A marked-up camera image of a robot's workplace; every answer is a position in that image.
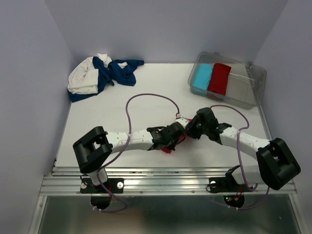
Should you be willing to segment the pink t shirt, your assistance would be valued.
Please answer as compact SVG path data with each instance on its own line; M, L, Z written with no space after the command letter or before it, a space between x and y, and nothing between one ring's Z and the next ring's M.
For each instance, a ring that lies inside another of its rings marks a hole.
M186 134L184 134L184 135L182 135L180 138L179 138L179 140L178 140L178 142L176 143L176 145L179 145L180 143L182 143L184 140L185 140L185 138L186 138ZM162 149L162 151L164 152L164 153L166 153L166 154L170 154L172 151L174 151L175 149L170 149L169 147L165 147L165 148L163 148Z

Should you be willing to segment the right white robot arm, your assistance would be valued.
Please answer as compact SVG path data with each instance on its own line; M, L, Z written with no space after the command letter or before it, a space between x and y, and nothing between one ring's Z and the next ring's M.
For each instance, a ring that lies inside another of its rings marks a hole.
M265 183L273 190L281 189L301 172L301 168L286 142L280 138L262 139L236 129L230 124L219 123L211 108L199 109L186 125L189 137L209 140L237 150L239 165L225 175L224 184L229 190L245 185Z

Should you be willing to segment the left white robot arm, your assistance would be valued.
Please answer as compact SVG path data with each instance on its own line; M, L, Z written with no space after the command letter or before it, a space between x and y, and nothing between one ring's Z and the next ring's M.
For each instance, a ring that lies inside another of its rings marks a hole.
M105 170L100 167L109 155L122 150L173 150L185 134L188 123L188 119L178 118L164 128L152 127L130 134L107 132L101 126L95 127L73 144L79 170L89 176L97 192L104 192L109 181Z

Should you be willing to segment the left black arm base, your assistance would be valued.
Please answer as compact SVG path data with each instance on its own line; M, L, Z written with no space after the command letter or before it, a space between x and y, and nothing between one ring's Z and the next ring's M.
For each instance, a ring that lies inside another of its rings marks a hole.
M109 178L103 183L106 189L114 194L122 194L124 189L123 178ZM95 186L90 178L82 178L80 185L81 194L107 194L107 191L101 186Z

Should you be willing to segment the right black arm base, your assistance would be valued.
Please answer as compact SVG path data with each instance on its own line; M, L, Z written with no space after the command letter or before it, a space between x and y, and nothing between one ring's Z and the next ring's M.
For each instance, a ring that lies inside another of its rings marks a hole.
M231 177L211 177L206 186L206 190L210 193L236 193L236 192L250 192L244 184L238 184Z

